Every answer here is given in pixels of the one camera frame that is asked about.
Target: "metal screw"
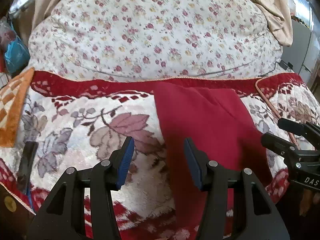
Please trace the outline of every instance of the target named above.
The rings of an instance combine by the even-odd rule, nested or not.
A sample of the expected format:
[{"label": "metal screw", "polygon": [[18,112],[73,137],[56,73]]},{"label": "metal screw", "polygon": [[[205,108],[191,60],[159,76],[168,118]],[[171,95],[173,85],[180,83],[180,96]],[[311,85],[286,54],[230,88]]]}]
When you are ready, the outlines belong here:
[{"label": "metal screw", "polygon": [[109,166],[109,165],[110,165],[110,161],[109,161],[109,160],[103,160],[103,161],[101,162],[101,165],[102,165],[102,166]]},{"label": "metal screw", "polygon": [[243,171],[244,171],[245,174],[248,174],[248,175],[252,174],[252,170],[249,169],[249,168],[244,168]]},{"label": "metal screw", "polygon": [[67,168],[67,173],[68,174],[72,174],[72,173],[74,173],[75,172],[75,168],[74,167],[69,167],[69,168]]},{"label": "metal screw", "polygon": [[217,167],[218,166],[218,163],[216,161],[209,161],[209,165],[211,167]]}]

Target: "black clamp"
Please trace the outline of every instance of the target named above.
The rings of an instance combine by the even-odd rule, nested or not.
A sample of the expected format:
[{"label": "black clamp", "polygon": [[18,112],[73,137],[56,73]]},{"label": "black clamp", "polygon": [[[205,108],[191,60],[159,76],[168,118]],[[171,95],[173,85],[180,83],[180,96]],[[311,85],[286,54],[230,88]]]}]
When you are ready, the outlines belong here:
[{"label": "black clamp", "polygon": [[295,144],[268,132],[262,136],[261,144],[284,158],[291,183],[320,191],[320,127],[310,122],[302,124],[285,118],[278,120],[278,127],[303,136],[316,150],[299,150]]},{"label": "black clamp", "polygon": [[227,239],[290,239],[278,210],[251,169],[224,168],[209,160],[191,138],[185,139],[184,153],[194,184],[208,191],[197,240],[223,239],[228,188],[234,189],[234,212],[232,234]]},{"label": "black clamp", "polygon": [[121,149],[92,169],[67,168],[41,205],[27,239],[89,240],[84,226],[84,188],[89,187],[93,238],[120,240],[110,190],[125,183],[133,152],[134,140],[127,137]]}]

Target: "beige cloth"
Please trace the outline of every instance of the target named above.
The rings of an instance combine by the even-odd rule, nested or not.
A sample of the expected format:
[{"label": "beige cloth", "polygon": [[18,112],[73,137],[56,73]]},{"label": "beige cloth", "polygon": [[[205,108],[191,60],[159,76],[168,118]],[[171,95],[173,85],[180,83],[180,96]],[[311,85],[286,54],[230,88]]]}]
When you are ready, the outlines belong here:
[{"label": "beige cloth", "polygon": [[31,31],[50,15],[52,9],[59,1],[36,0],[26,11],[21,13],[18,19],[14,20],[14,28],[26,46],[28,46]]},{"label": "beige cloth", "polygon": [[268,27],[280,44],[290,46],[293,39],[288,0],[252,0],[265,15]]}]

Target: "plastic bag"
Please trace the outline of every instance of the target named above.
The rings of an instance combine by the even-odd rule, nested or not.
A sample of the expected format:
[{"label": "plastic bag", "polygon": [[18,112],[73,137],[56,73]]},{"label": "plastic bag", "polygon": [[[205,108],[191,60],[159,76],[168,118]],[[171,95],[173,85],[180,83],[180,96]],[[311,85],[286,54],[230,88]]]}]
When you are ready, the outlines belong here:
[{"label": "plastic bag", "polygon": [[29,51],[14,31],[12,24],[7,23],[5,17],[0,21],[0,40],[1,46],[5,46],[4,61],[9,73],[15,73],[28,64]]},{"label": "plastic bag", "polygon": [[16,39],[16,33],[12,30],[9,23],[7,23],[6,17],[3,17],[0,21],[0,46],[1,49],[6,52],[10,42]]},{"label": "plastic bag", "polygon": [[34,0],[13,0],[9,9],[10,19],[18,18],[20,12],[24,11]]}]

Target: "orange checkered fabric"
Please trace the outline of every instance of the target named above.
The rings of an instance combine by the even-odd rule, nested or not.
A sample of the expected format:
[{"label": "orange checkered fabric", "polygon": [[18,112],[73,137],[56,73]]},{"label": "orange checkered fabric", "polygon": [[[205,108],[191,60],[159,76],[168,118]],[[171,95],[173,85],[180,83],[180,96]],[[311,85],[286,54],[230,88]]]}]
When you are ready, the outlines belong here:
[{"label": "orange checkered fabric", "polygon": [[0,146],[13,147],[21,109],[34,68],[14,77],[0,90]]}]

